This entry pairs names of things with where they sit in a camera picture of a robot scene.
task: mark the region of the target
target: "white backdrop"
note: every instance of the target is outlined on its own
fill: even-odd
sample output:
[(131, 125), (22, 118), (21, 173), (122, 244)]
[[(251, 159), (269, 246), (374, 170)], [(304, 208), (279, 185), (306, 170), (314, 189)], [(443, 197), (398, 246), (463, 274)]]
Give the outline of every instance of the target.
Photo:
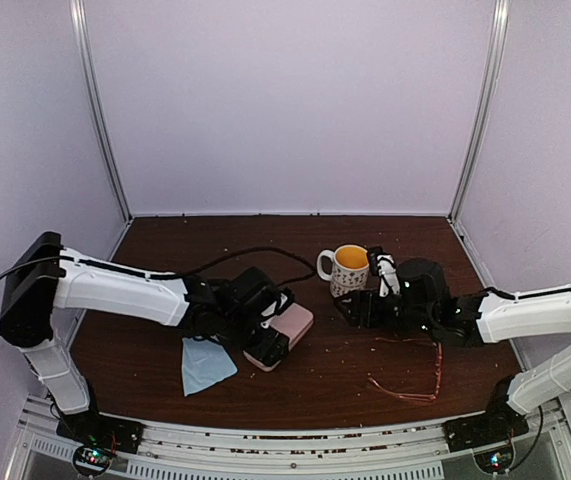
[(88, 1), (133, 213), (447, 213), (493, 9)]
[[(104, 258), (122, 229), (92, 129), (68, 3), (0, 2), (0, 272), (44, 230)], [(23, 356), (0, 339), (0, 468), (35, 386)]]
[[(527, 290), (571, 282), (571, 1), (513, 1), (509, 22), (461, 220), (498, 287)], [(536, 364), (570, 341), (520, 344)]]

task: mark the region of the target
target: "patterned mug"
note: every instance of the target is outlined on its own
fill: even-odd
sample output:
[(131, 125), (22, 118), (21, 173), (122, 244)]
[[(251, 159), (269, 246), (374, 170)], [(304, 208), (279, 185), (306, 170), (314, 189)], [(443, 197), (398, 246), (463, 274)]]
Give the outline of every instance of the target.
[[(323, 270), (323, 258), (332, 262), (332, 273)], [(369, 262), (367, 250), (358, 245), (343, 245), (332, 250), (323, 250), (316, 260), (318, 276), (330, 282), (329, 291), (333, 297), (340, 297), (352, 290), (362, 290), (367, 283)]]

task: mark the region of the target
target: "mug handle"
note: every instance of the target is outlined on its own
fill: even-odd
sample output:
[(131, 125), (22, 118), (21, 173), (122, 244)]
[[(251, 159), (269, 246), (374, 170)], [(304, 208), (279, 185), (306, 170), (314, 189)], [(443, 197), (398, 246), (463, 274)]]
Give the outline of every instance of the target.
[(321, 280), (331, 282), (332, 275), (323, 270), (323, 258), (329, 258), (330, 261), (334, 263), (334, 252), (331, 250), (323, 250), (316, 259), (316, 271), (318, 272), (318, 276), (321, 277)]

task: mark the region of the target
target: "wooden table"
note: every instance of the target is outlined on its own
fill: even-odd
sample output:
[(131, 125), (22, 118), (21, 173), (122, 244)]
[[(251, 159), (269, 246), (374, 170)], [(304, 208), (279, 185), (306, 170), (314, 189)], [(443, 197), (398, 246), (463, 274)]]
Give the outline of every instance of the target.
[[(481, 284), (443, 218), (177, 217), (137, 219), (115, 261), (154, 270), (186, 271), (228, 252), (278, 246), (310, 261), (345, 243), (382, 245), (396, 261), (422, 256), (443, 265), (452, 294)], [(232, 278), (256, 265), (275, 281), (304, 269), (270, 253), (231, 260), (206, 272)], [(431, 392), (434, 349), (375, 340), (392, 332), (349, 327), (318, 278), (292, 286), (314, 326), (276, 370), (264, 373), (232, 351), (238, 373), (183, 396), (178, 331), (156, 323), (90, 312), (72, 347), (103, 412), (199, 426), (288, 429), (395, 424), (485, 408), (494, 384), (519, 371), (509, 343), (482, 349), (444, 347), (442, 389), (428, 405), (396, 400), (367, 377), (396, 391)]]

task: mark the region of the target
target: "cloth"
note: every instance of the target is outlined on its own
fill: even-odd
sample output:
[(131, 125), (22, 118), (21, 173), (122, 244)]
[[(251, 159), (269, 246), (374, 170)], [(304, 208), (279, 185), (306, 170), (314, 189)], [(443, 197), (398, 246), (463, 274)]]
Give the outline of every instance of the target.
[(198, 393), (231, 377), (238, 368), (225, 349), (215, 343), (183, 338), (183, 393)]

